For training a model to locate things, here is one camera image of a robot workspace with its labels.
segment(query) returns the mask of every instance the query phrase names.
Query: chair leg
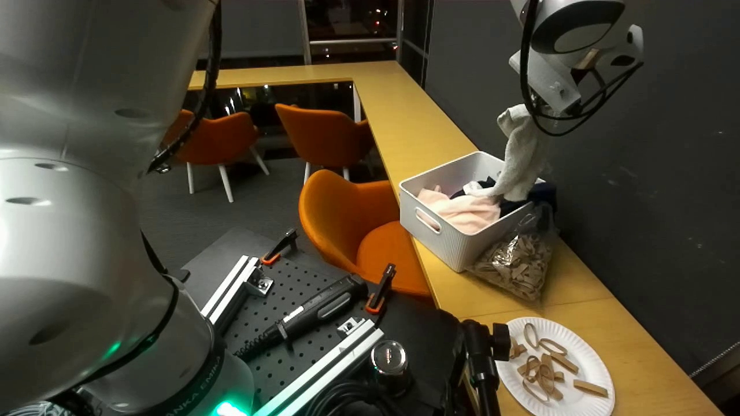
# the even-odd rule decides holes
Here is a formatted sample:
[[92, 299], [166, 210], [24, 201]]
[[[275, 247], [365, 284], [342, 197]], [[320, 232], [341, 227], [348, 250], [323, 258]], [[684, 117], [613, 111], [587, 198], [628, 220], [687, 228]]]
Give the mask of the chair leg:
[[263, 163], [262, 155], [254, 147], [250, 147], [250, 153], [252, 153], [254, 162], [258, 163], [258, 168], [263, 171], [263, 176], [270, 176], [270, 168]]
[[304, 183], [308, 181], [308, 176], [311, 176], [311, 162], [305, 162], [304, 166]]
[[184, 174], [188, 174], [188, 192], [195, 195], [191, 163], [184, 163]]
[[218, 174], [221, 176], [221, 184], [225, 184], [225, 192], [227, 192], [227, 198], [230, 204], [233, 204], [233, 195], [231, 195], [231, 183], [230, 183], [230, 171], [225, 163], [218, 166]]

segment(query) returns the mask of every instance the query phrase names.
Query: orange chair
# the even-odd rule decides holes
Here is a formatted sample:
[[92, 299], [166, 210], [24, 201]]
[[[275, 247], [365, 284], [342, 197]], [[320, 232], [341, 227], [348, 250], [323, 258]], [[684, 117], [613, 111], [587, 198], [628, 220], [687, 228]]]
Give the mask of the orange chair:
[[[166, 132], [164, 144], [176, 140], [191, 117], [191, 111], [183, 108]], [[258, 153], [254, 153], [256, 138], [258, 132], [246, 111], [221, 117], [203, 117], [184, 146], [176, 153], [188, 168], [188, 192], [195, 195], [191, 163], [218, 163], [227, 198], [233, 204], [227, 163], [241, 162], [247, 153], [252, 153], [262, 171], [267, 176], [270, 174]]]
[[300, 190], [299, 220], [328, 264], [368, 282], [380, 282], [386, 264], [396, 264], [396, 290], [430, 295], [389, 181], [348, 183], [320, 168]]
[[275, 104], [278, 117], [305, 162], [304, 183], [312, 166], [342, 168], [349, 181], [349, 166], [363, 160], [375, 146], [368, 122], [353, 122], [342, 111], [300, 108]]

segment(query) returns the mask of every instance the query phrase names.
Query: wooden table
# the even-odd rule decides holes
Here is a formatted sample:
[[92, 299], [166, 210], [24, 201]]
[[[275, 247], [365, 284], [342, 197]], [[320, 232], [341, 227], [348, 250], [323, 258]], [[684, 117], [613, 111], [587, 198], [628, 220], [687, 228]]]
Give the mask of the wooden table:
[[[394, 63], [300, 64], [225, 70], [219, 88], [299, 86], [352, 80], [372, 126], [390, 183], [467, 155], [475, 144], [453, 121]], [[545, 317], [578, 332], [605, 363], [616, 383], [616, 414], [625, 416], [708, 416], [719, 409], [622, 307], [601, 280], [564, 244], [557, 244], [550, 284], [542, 307], [447, 268], [417, 243], [434, 303], [457, 318], [480, 324], [514, 317]], [[500, 389], [501, 414], [527, 414], [506, 389]]]

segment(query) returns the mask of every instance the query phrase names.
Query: white plate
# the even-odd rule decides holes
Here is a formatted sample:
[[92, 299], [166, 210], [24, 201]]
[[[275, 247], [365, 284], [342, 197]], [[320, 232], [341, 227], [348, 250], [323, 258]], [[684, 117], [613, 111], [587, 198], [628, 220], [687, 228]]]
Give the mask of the white plate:
[[[567, 359], [573, 360], [578, 366], [578, 378], [586, 378], [590, 383], [600, 383], [609, 390], [609, 397], [600, 397], [600, 396], [587, 396], [583, 390], [573, 389], [573, 374], [568, 370], [564, 371], [564, 383], [557, 386], [557, 390], [561, 392], [561, 399], [548, 399], [542, 403], [537, 397], [533, 397], [533, 392], [524, 390], [523, 386], [523, 377], [517, 374], [517, 367], [527, 360], [527, 355], [542, 355], [542, 349], [533, 349], [524, 340], [524, 324], [533, 324], [537, 329], [538, 337], [550, 337], [557, 345], [561, 345], [567, 349]], [[556, 414], [567, 414], [567, 416], [600, 416], [600, 414], [611, 414], [616, 409], [616, 386], [609, 377], [605, 366], [601, 363], [600, 354], [583, 341], [576, 332], [572, 332], [568, 329], [560, 325], [557, 320], [550, 318], [542, 318], [542, 317], [521, 317], [521, 318], [512, 318], [509, 324], [509, 334], [512, 341], [517, 341], [523, 346], [527, 346], [527, 354], [521, 354], [514, 360], [497, 360], [497, 371], [501, 383], [512, 390], [512, 396], [533, 414], [537, 416], [556, 416]]]

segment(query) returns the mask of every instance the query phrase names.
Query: wooden countertop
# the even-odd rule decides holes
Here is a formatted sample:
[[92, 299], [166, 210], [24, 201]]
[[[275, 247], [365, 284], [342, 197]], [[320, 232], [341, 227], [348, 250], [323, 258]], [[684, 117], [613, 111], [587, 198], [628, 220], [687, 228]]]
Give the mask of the wooden countertop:
[[[467, 155], [475, 144], [394, 60], [349, 64], [299, 64], [221, 70], [219, 88], [299, 86], [352, 80], [372, 126], [390, 183]], [[545, 317], [578, 332], [605, 363], [617, 407], [616, 414], [711, 416], [719, 409], [622, 307], [601, 280], [564, 244], [557, 244], [545, 301], [538, 307], [469, 280], [447, 268], [430, 250], [417, 243], [434, 303], [457, 318], [480, 324], [514, 317]], [[501, 386], [501, 414], [527, 414]]]

